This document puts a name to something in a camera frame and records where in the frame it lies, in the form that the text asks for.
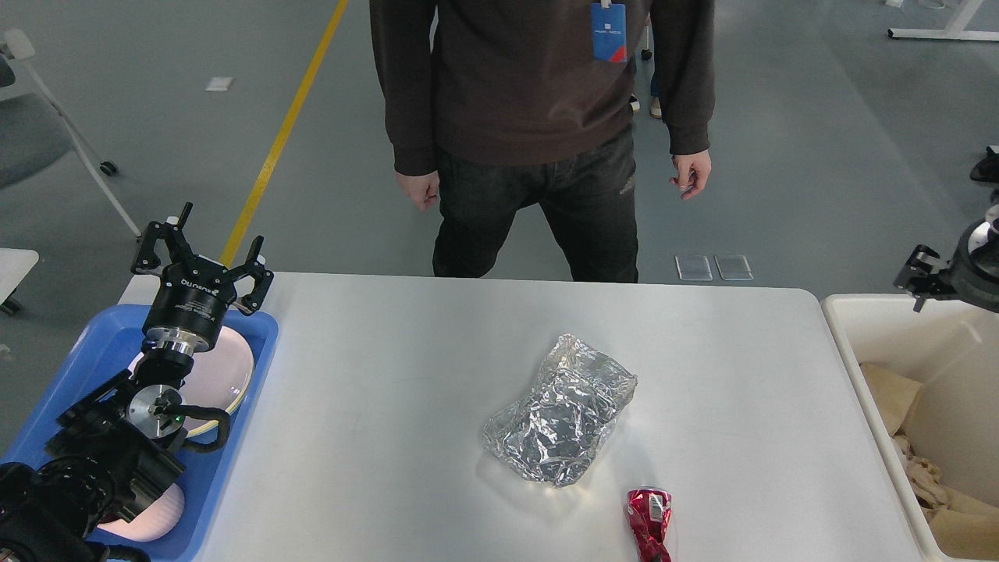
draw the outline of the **id badge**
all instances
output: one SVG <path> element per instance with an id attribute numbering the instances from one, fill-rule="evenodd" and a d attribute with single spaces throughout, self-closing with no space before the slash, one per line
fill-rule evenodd
<path id="1" fill-rule="evenodd" d="M 593 22 L 593 58 L 627 62 L 624 4 L 611 4 L 608 0 L 593 2 L 589 15 Z"/>

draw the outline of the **brown sweatshirt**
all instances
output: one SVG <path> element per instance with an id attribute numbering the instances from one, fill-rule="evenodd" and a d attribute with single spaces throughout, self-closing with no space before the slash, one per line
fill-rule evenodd
<path id="1" fill-rule="evenodd" d="M 593 58 L 590 0 L 370 2 L 386 129 L 402 174 L 436 170 L 435 146 L 481 164 L 555 162 L 599 146 L 631 119 L 634 59 Z M 707 149 L 714 0 L 615 3 L 625 5 L 632 54 L 651 10 L 669 151 Z"/>

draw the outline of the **white bin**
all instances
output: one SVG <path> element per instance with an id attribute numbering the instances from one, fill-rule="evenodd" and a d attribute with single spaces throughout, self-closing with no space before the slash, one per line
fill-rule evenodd
<path id="1" fill-rule="evenodd" d="M 942 483 L 999 506 L 999 314 L 960 301 L 912 310 L 906 295 L 833 295 L 822 309 L 920 549 L 937 547 L 884 428 L 859 363 L 878 363 L 923 383 L 906 434 Z"/>

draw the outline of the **gray floor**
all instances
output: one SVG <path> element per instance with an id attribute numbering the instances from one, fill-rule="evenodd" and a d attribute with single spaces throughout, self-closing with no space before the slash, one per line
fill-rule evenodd
<path id="1" fill-rule="evenodd" d="M 894 292 L 917 243 L 949 255 L 988 204 L 968 172 L 999 144 L 999 44 L 888 39 L 888 27 L 943 27 L 953 9 L 924 1 L 718 0 L 704 194 L 679 201 L 665 128 L 644 108 L 635 118 L 642 281 L 680 283 L 678 254 L 744 254 L 756 278 L 731 284 L 821 299 Z M 35 67 L 121 167 L 110 184 L 136 221 L 193 201 L 188 240 L 218 257 L 335 5 L 0 0 L 0 27 L 32 38 Z M 250 226 L 274 270 L 431 273 L 440 219 L 394 183 L 367 18 L 366 2 L 349 5 Z M 999 2 L 972 27 L 999 29 Z M 31 89 L 20 76 L 0 97 Z M 212 76 L 236 81 L 206 93 Z M 0 316 L 3 450 L 86 322 L 117 302 L 135 243 L 70 155 L 0 191 L 0 247 L 41 255 L 17 292 L 26 310 Z M 491 276 L 568 279 L 536 209 L 517 218 Z"/>

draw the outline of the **chair wheel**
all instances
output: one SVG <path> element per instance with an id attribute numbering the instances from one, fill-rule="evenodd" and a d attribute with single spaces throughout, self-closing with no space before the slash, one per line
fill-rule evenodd
<path id="1" fill-rule="evenodd" d="M 8 316 L 14 316 L 18 312 L 21 312 L 21 310 L 23 309 L 24 307 L 21 306 L 21 303 L 17 302 L 12 298 L 8 298 L 7 300 L 3 301 L 2 304 L 0 304 L 0 312 L 3 312 Z"/>
<path id="2" fill-rule="evenodd" d="M 118 166 L 115 166 L 114 162 L 101 162 L 101 171 L 104 175 L 111 177 L 118 173 Z"/>

